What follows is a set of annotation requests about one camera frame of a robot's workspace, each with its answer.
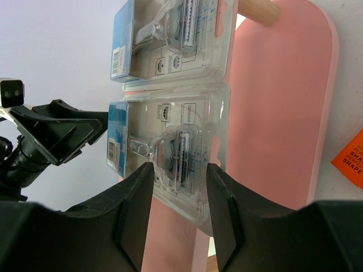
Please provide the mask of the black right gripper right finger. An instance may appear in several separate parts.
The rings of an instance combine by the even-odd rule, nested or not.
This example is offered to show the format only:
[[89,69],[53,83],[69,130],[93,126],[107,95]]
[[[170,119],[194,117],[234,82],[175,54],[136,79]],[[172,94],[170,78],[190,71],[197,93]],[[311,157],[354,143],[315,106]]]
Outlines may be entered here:
[[208,164],[206,184],[220,271],[361,271],[362,202],[272,202]]

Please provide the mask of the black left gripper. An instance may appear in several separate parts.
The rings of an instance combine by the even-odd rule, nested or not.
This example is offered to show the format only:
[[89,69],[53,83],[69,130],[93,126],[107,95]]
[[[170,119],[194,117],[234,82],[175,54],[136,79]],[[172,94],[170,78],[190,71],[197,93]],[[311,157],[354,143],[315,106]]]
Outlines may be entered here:
[[18,145],[1,162],[1,201],[25,202],[22,189],[44,171],[78,156],[85,145],[103,135],[108,112],[79,110],[61,99],[32,107],[33,112],[11,112],[18,130]]

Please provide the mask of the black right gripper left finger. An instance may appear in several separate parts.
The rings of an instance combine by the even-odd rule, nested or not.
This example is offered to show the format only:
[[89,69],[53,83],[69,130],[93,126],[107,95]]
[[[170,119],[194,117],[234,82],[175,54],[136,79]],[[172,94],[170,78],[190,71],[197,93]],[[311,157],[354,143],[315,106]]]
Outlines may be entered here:
[[68,210],[1,202],[2,271],[140,271],[154,186],[144,163]]

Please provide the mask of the blister razor pack blue card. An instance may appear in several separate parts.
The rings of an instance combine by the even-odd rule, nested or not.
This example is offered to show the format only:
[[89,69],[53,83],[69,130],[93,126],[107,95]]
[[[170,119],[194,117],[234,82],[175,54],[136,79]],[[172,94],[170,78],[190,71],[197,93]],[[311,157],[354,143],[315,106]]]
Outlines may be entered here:
[[108,108],[107,164],[127,178],[154,166],[154,196],[213,234],[206,168],[226,164],[230,88],[225,82],[132,92]]

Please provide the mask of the clear blister razor pack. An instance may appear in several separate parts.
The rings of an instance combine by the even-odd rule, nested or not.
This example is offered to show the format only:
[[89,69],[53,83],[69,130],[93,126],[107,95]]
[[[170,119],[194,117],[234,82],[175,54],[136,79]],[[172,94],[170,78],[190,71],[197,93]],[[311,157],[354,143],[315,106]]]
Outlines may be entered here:
[[125,1],[113,18],[110,79],[131,86],[221,81],[237,4]]

